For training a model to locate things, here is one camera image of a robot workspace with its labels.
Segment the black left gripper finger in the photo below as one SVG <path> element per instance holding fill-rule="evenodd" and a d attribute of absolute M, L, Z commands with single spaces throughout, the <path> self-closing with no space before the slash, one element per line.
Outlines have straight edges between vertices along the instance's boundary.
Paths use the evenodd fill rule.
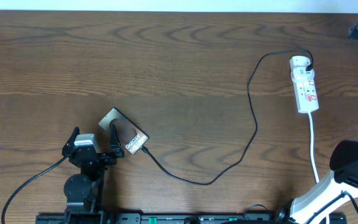
<path fill-rule="evenodd" d="M 110 124 L 111 133 L 110 133 L 110 140 L 109 146 L 113 152 L 123 152 L 122 145 L 120 140 L 117 136 L 117 128 L 115 124 Z"/>
<path fill-rule="evenodd" d="M 77 135 L 80 134 L 79 127 L 75 127 L 71 136 L 69 137 L 68 141 L 63 145 L 62 148 L 62 155 L 63 156 L 70 156 L 75 152 L 75 139 Z"/>

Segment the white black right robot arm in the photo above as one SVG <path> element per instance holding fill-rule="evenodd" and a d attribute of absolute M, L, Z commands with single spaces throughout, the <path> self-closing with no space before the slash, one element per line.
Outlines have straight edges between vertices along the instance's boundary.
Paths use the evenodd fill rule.
<path fill-rule="evenodd" d="M 297 110 L 307 114 L 319 108 L 313 59 L 294 56 L 290 59 Z M 314 156 L 314 127 L 310 126 L 310 161 L 315 185 L 301 197 L 293 199 L 275 215 L 276 223 L 329 222 L 329 215 L 346 202 L 355 203 L 358 197 L 358 141 L 343 140 L 333 151 L 329 172 L 319 178 Z"/>

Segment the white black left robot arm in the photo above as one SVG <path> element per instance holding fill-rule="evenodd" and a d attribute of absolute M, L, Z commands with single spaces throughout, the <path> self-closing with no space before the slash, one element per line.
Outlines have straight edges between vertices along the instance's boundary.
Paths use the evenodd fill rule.
<path fill-rule="evenodd" d="M 98 152 L 92 134 L 80 134 L 76 127 L 62 149 L 62 155 L 80 168 L 80 173 L 67 179 L 63 191 L 67 208 L 63 223 L 107 224 L 115 223 L 114 214 L 101 206 L 104 174 L 108 166 L 117 164 L 124 156 L 115 125 L 110 125 L 111 152 Z"/>

